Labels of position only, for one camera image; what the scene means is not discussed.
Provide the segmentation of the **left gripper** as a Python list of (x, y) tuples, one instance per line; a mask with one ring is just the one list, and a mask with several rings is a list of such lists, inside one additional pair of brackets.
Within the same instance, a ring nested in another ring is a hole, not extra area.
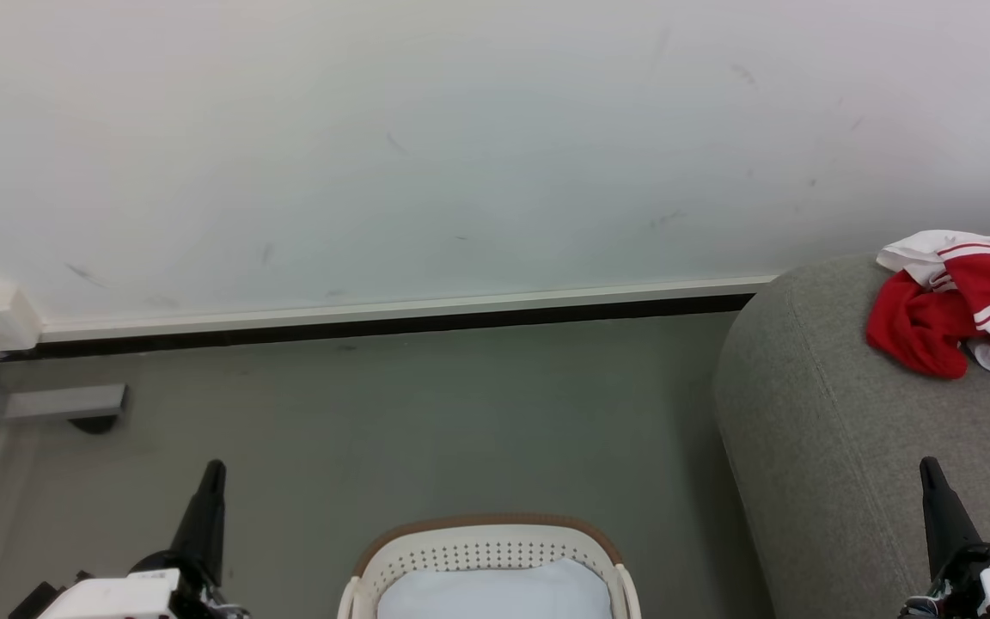
[(220, 459), (205, 466), (170, 551), (146, 556), (121, 579), (80, 579), (35, 619), (248, 619), (224, 599), (225, 478)]

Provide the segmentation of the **red and white garment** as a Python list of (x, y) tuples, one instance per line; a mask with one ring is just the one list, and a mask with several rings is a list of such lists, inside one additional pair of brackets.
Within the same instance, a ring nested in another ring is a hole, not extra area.
[(965, 377), (974, 359), (990, 371), (990, 236), (925, 230), (877, 252), (890, 271), (865, 338), (920, 375)]

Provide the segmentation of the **white basket with brown rim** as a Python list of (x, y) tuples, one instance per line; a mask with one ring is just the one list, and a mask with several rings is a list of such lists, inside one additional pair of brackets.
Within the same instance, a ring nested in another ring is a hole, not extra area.
[(576, 561), (608, 588), (608, 619), (643, 619), (620, 550), (597, 526), (546, 513), (428, 518), (382, 533), (358, 557), (335, 619), (376, 619), (381, 596), (409, 573), (525, 571)]

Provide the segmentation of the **grey fabric sofa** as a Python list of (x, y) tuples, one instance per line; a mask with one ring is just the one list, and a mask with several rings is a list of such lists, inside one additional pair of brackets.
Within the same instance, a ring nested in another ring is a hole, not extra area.
[(871, 348), (888, 276), (869, 254), (786, 272), (720, 353), (716, 420), (777, 619), (896, 619), (926, 591), (924, 457), (990, 542), (990, 372), (932, 379)]

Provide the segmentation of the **grey metal furniture foot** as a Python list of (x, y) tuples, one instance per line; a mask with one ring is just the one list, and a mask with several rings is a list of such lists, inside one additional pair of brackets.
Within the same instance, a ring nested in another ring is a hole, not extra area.
[(66, 420), (118, 415), (127, 410), (129, 385), (106, 383), (40, 390), (15, 390), (0, 375), (0, 422)]

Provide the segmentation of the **white baseboard with black gap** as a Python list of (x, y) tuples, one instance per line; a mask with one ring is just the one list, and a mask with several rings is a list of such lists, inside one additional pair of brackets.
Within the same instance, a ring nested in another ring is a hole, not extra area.
[(0, 362), (737, 312), (771, 281), (770, 275), (760, 275), (665, 285), (178, 316), (172, 320), (47, 325), (33, 347), (0, 350)]

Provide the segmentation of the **light blue cloth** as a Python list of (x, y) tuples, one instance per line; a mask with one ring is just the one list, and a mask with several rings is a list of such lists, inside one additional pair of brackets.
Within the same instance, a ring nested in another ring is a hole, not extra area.
[(505, 571), (416, 572), (382, 594), (377, 619), (614, 619), (608, 584), (577, 561)]

